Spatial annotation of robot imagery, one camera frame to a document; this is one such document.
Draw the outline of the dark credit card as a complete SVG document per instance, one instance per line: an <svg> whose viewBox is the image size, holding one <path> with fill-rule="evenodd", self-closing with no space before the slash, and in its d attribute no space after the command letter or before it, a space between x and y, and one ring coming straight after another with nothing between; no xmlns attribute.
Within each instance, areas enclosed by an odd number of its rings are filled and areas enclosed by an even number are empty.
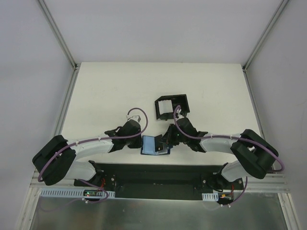
<svg viewBox="0 0 307 230"><path fill-rule="evenodd" d="M168 153L166 145L162 142L162 135L154 137L154 148L156 155L164 155Z"/></svg>

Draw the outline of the blue leather card holder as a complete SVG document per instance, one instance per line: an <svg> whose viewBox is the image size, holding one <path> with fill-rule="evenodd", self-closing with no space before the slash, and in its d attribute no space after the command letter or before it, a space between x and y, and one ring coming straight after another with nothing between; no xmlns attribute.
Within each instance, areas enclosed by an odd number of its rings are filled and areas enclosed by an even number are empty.
<svg viewBox="0 0 307 230"><path fill-rule="evenodd" d="M142 137L141 155L159 156L155 154L154 137L152 136Z"/></svg>

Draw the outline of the black plastic card tray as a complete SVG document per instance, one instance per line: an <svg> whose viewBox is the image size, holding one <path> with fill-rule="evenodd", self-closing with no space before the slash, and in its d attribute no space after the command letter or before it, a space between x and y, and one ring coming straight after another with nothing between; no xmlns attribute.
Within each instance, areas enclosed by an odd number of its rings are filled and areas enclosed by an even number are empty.
<svg viewBox="0 0 307 230"><path fill-rule="evenodd" d="M159 104L158 102L161 100L171 100L172 104ZM154 105L157 120L167 121L169 119L173 119L174 110L178 105L186 113L186 115L190 112L186 94L160 96L155 100Z"/></svg>

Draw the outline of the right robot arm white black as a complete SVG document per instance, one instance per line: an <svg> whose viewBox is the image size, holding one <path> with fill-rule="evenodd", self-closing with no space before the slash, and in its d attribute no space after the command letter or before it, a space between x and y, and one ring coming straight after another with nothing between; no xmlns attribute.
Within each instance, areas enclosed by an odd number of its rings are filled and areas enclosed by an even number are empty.
<svg viewBox="0 0 307 230"><path fill-rule="evenodd" d="M170 124L161 142L167 146L183 143L195 152L234 155L236 161L224 164L212 178L212 182L221 189L227 189L233 181L249 175L263 179L279 156L276 149L251 129L229 136L217 135L197 131L186 117Z"/></svg>

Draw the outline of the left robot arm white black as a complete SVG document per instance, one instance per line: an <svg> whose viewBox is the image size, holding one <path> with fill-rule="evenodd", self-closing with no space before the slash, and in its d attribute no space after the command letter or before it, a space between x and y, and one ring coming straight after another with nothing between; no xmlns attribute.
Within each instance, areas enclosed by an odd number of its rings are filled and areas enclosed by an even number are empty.
<svg viewBox="0 0 307 230"><path fill-rule="evenodd" d="M119 151L125 146L138 149L142 145L140 132L140 123L131 118L123 126L101 136L74 143L69 143L63 135L54 136L32 159L39 172L38 181L54 185L63 179L82 179L90 186L97 186L102 176L94 160L81 162L81 159Z"/></svg>

